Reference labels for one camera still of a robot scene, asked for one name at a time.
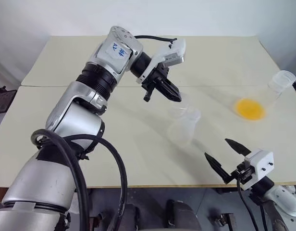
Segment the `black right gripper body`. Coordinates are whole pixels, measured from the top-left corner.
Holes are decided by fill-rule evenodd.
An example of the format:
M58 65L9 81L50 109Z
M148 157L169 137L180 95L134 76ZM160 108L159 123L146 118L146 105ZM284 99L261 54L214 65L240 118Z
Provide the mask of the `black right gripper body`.
M243 161L231 173L231 176L236 180L240 179L240 182L244 185L252 179L253 173L255 173L254 167Z

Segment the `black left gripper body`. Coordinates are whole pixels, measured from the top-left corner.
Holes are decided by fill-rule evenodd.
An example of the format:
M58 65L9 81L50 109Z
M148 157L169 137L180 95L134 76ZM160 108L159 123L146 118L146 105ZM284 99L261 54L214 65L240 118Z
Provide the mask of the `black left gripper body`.
M166 98L169 98L170 91L167 84L169 68L163 64L158 64L153 68L148 77L142 82L141 86L146 90L144 101L149 102L151 95L157 89Z

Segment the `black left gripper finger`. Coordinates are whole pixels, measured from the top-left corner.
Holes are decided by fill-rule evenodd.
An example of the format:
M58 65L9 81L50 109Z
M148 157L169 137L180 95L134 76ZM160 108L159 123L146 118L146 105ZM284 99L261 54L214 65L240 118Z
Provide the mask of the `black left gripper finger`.
M178 94L179 89L168 79L164 79L162 86L165 91L170 92L171 94Z
M171 94L170 92L167 92L164 90L163 86L158 87L158 91L165 96L167 99L173 101L173 102L180 102L182 100L180 92L178 94Z

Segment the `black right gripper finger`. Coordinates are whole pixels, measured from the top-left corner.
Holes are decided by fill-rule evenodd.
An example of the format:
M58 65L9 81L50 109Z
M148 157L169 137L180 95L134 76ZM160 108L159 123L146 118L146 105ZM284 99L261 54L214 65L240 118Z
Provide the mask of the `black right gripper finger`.
M221 164L216 159L214 159L208 153L204 153L204 156L211 168L221 177L225 184L228 184L233 180L233 177L222 168Z
M225 139L225 141L229 144L229 146L238 154L241 154L243 156L247 156L251 153L251 151L245 147L244 145L232 140L232 139Z

